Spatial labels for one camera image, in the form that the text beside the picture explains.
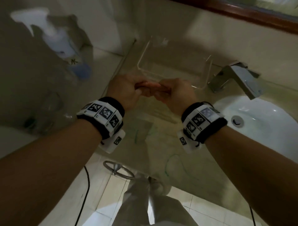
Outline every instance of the blue liquid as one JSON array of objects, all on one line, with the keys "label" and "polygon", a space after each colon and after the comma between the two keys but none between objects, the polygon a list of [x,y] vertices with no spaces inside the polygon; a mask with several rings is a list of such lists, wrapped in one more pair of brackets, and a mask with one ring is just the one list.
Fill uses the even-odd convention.
[{"label": "blue liquid", "polygon": [[72,71],[80,80],[86,80],[90,78],[92,73],[91,67],[86,63],[69,65],[68,69]]}]

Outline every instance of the gray pants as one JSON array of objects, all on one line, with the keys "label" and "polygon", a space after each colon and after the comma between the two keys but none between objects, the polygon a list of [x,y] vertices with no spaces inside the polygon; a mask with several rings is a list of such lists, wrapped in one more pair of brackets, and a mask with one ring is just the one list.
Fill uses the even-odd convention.
[{"label": "gray pants", "polygon": [[[131,180],[112,226],[150,225],[148,217],[149,182],[146,178]],[[155,223],[168,221],[198,226],[182,204],[164,195],[150,195]]]}]

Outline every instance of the bottle label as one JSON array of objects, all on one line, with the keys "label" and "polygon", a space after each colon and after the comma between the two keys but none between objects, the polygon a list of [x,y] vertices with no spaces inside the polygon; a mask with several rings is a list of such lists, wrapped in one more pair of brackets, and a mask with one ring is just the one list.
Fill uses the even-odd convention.
[{"label": "bottle label", "polygon": [[78,55],[73,55],[71,57],[64,58],[63,60],[65,60],[69,65],[73,66],[83,63],[83,59]]}]

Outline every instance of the forearm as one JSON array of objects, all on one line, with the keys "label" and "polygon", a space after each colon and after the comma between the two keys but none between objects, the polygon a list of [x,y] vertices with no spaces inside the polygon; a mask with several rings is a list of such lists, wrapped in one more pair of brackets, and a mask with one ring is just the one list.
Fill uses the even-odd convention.
[{"label": "forearm", "polygon": [[100,142],[91,123],[77,120],[1,159],[0,225],[38,225]]},{"label": "forearm", "polygon": [[253,209],[270,225],[294,223],[298,164],[228,126],[205,142]]}]

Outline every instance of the chrome faucet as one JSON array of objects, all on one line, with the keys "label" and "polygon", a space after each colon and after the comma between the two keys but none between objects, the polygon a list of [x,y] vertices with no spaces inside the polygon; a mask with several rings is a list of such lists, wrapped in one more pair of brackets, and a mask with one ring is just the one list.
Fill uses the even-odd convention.
[{"label": "chrome faucet", "polygon": [[247,65],[236,61],[221,69],[221,71],[208,83],[209,88],[217,93],[222,90],[230,79],[234,79],[249,99],[255,99],[262,95],[263,90],[258,84],[260,74],[248,70]]}]

